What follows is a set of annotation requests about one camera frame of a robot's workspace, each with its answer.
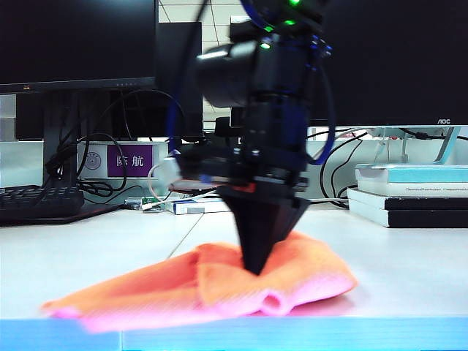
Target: pink towel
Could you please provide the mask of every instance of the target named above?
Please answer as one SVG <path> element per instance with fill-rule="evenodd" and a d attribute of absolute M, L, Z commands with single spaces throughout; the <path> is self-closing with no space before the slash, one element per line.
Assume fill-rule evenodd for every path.
<path fill-rule="evenodd" d="M 263 312 L 284 316 L 295 306 L 341 295 L 357 284 L 323 242 L 291 232 L 259 276 L 243 269 L 241 250 L 204 244 L 156 265 L 50 301 L 51 317 L 76 318 L 89 331 L 125 331 L 209 322 Z"/>

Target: white cable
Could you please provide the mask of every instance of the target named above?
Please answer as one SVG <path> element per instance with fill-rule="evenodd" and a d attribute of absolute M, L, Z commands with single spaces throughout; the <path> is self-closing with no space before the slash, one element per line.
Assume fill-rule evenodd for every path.
<path fill-rule="evenodd" d="M 159 201 L 158 203 L 147 203 L 142 207 L 142 209 L 149 210 L 150 208 L 165 204 L 165 203 L 177 203 L 178 201 L 187 201 L 187 200 L 196 200 L 196 199 L 201 199 L 203 197 L 207 197 L 208 195 L 212 195 L 216 192 L 216 190 L 212 190 L 210 192 L 206 192 L 205 194 L 197 195 L 197 196 L 192 196 L 192 197 L 184 197 L 181 199 L 172 199 L 172 200 L 166 200 L 166 201 Z"/>
<path fill-rule="evenodd" d="M 324 202 L 335 202 L 335 203 L 347 203 L 348 199 L 341 199 L 340 197 L 324 197 L 323 199 L 309 199 L 311 203 L 324 203 Z"/>
<path fill-rule="evenodd" d="M 153 189 L 153 185 L 151 184 L 151 181 L 153 180 L 153 172 L 155 169 L 157 169 L 159 166 L 161 165 L 161 163 L 158 163 L 157 165 L 154 165 L 153 167 L 151 167 L 151 169 L 149 170 L 148 172 L 148 177 L 147 177 L 147 181 L 148 181 L 148 190 L 150 191 L 150 193 L 154 196 L 155 199 L 158 199 L 158 200 L 161 200 L 162 197 L 159 197 L 157 195 L 157 193 L 154 191 Z"/>
<path fill-rule="evenodd" d="M 350 130 L 347 130 L 346 132 L 342 132 L 340 134 L 335 135 L 335 141 L 339 139 L 340 137 L 345 136 L 346 134 L 353 133 L 353 132 L 359 132 L 360 130 L 367 130 L 369 128 L 352 128 Z M 318 156 L 320 156 L 323 152 L 323 148 L 320 148 L 319 151 L 317 151 L 314 156 L 312 156 L 313 159 L 316 159 Z"/>

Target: black keyboard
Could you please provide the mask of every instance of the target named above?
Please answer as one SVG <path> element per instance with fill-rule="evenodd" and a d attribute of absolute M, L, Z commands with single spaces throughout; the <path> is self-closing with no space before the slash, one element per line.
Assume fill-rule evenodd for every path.
<path fill-rule="evenodd" d="M 77 187 L 17 186 L 0 189 L 0 222 L 74 216 L 84 204 Z"/>

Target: desk surface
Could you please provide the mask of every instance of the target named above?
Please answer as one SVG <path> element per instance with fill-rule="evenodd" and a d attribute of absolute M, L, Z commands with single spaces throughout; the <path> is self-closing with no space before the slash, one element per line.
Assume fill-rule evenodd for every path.
<path fill-rule="evenodd" d="M 468 230 L 388 229 L 347 211 L 321 207 L 307 211 L 296 230 L 327 242 L 360 285 L 342 297 L 301 306 L 289 317 L 245 317 L 160 331 L 109 333 L 90 336 L 92 344 L 99 350 L 190 346 L 191 350 L 302 350 L 299 345 L 337 350 L 343 347 L 340 342 L 351 340 L 350 350 L 369 345 L 382 350 L 377 340 L 383 337 L 393 340 L 387 350 L 468 350 Z M 174 216 L 119 211 L 66 226 L 1 228 L 2 333 L 17 328 L 60 331 L 69 342 L 74 337 L 79 340 L 63 350 L 81 350 L 83 332 L 73 322 L 28 321 L 41 317 L 37 307 L 42 302 L 209 241 L 238 242 L 231 213 Z M 343 335 L 331 342 L 332 331 Z M 176 333 L 186 337 L 176 338 Z M 402 343 L 408 333 L 411 338 Z M 194 349 L 195 339 L 199 343 Z M 37 348 L 38 341 L 32 345 Z"/>

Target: microfiber cloth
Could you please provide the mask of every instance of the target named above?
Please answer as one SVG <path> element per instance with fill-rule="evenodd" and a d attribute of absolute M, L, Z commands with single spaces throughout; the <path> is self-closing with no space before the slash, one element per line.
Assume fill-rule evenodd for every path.
<path fill-rule="evenodd" d="M 78 319 L 92 333 L 163 328 L 263 312 L 341 295 L 357 284 L 321 241 L 297 232 L 275 244 L 259 276 L 243 268 L 238 246 L 203 244 L 42 306 L 49 316 Z"/>

